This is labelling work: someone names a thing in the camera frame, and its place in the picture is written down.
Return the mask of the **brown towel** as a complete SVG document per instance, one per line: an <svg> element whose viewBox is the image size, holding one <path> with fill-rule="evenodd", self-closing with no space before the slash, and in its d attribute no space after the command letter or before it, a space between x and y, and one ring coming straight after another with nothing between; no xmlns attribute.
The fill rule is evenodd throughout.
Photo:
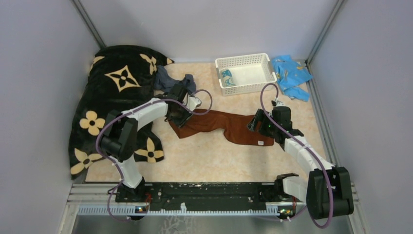
<svg viewBox="0 0 413 234"><path fill-rule="evenodd" d="M247 125L254 115L240 115L211 110L206 115L193 115L182 127L169 121L169 125L182 138L193 136L197 133L208 133L223 130L223 136L229 142L239 145L272 146L274 140L250 131Z"/></svg>

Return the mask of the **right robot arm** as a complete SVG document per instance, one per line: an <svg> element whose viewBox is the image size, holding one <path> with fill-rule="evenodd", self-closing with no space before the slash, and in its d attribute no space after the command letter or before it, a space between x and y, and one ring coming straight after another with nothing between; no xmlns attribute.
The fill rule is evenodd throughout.
<svg viewBox="0 0 413 234"><path fill-rule="evenodd" d="M271 112L258 109L247 127L250 131L274 139L308 176L307 180L294 173L277 176L274 194L278 200L287 201L291 196L296 197L305 202L310 216L315 220L354 212L348 170L326 161L308 143L304 134L293 128L289 107L275 106Z"/></svg>

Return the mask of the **teal rabbit pattern towel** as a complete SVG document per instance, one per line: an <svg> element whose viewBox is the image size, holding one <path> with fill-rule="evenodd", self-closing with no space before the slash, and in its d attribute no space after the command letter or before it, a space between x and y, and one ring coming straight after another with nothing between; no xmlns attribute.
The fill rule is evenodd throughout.
<svg viewBox="0 0 413 234"><path fill-rule="evenodd" d="M236 85L231 71L227 68L220 71L223 87L233 87Z"/></svg>

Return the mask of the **white plastic basket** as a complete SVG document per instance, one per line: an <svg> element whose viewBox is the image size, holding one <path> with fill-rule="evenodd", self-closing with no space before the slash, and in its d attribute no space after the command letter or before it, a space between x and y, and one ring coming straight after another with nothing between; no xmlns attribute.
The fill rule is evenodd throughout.
<svg viewBox="0 0 413 234"><path fill-rule="evenodd" d="M215 59L219 86L223 96L259 92L268 83L277 81L271 60L266 53L241 55ZM236 83L223 87L220 71L229 69Z"/></svg>

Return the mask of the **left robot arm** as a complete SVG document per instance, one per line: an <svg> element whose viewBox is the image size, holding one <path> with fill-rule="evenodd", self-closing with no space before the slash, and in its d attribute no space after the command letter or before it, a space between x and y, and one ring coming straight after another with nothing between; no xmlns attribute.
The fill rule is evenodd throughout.
<svg viewBox="0 0 413 234"><path fill-rule="evenodd" d="M181 127L201 103L185 86L176 84L169 92L156 95L142 105L108 113L95 147L99 154L114 163L121 176L115 191L116 202L142 202L145 199L145 180L134 159L138 131L161 117Z"/></svg>

